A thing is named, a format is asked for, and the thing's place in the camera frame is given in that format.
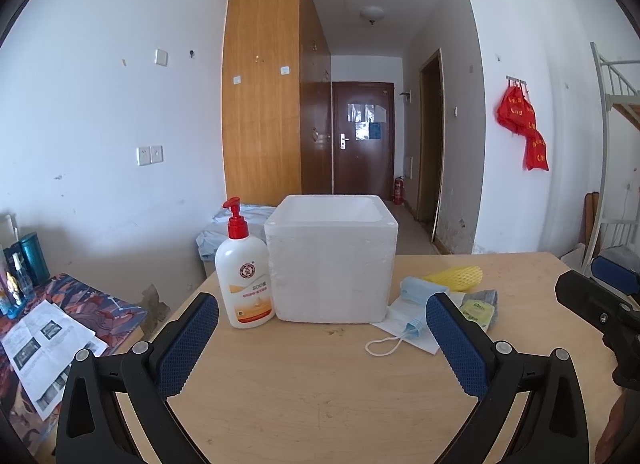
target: table surface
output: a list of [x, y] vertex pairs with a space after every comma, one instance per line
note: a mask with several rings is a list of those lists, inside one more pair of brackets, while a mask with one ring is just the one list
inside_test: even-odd
[[[497, 324], [488, 332], [519, 352], [569, 351], [586, 408], [591, 457], [620, 395], [612, 352], [597, 330], [558, 304], [554, 286], [568, 268], [549, 253], [398, 256], [390, 302], [408, 275], [478, 265], [476, 290], [498, 290]], [[372, 325], [288, 323], [277, 318], [238, 330], [223, 312], [212, 275], [197, 290], [220, 302], [220, 323], [171, 408], [212, 463], [431, 463], [476, 403], [466, 396], [442, 352], [407, 343], [375, 358], [364, 344], [385, 335]], [[178, 317], [193, 300], [176, 311]], [[485, 462], [500, 460], [522, 412], [518, 394]], [[157, 463], [130, 402], [120, 399], [146, 462]]]

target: ceiling light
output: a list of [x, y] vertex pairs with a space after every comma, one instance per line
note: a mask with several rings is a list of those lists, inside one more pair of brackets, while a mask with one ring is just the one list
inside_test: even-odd
[[385, 17], [385, 11], [378, 6], [365, 6], [360, 10], [360, 17], [373, 25]]

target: styrofoam box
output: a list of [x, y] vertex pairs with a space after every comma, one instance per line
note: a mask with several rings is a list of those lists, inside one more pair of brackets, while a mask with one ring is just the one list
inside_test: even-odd
[[278, 318], [370, 323], [386, 314], [398, 223], [375, 195], [290, 195], [264, 225]]

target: bunk bed frame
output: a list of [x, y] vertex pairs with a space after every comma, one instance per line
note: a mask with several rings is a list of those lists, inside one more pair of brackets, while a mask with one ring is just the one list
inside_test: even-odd
[[600, 179], [600, 199], [596, 210], [593, 230], [589, 245], [584, 253], [582, 272], [585, 273], [595, 251], [598, 237], [601, 242], [610, 246], [619, 246], [636, 243], [638, 226], [640, 225], [640, 205], [635, 220], [611, 219], [604, 217], [604, 203], [606, 201], [607, 168], [609, 168], [609, 119], [610, 111], [617, 110], [640, 133], [640, 94], [629, 83], [616, 66], [638, 65], [640, 60], [619, 60], [609, 62], [599, 52], [596, 44], [591, 42], [591, 51], [598, 73], [598, 85], [600, 86], [600, 100], [602, 102], [602, 177]]

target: yellow foam net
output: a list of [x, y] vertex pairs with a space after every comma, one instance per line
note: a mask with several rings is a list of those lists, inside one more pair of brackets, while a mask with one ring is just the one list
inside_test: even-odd
[[482, 269], [478, 266], [450, 267], [422, 279], [445, 285], [450, 291], [464, 292], [482, 282]]

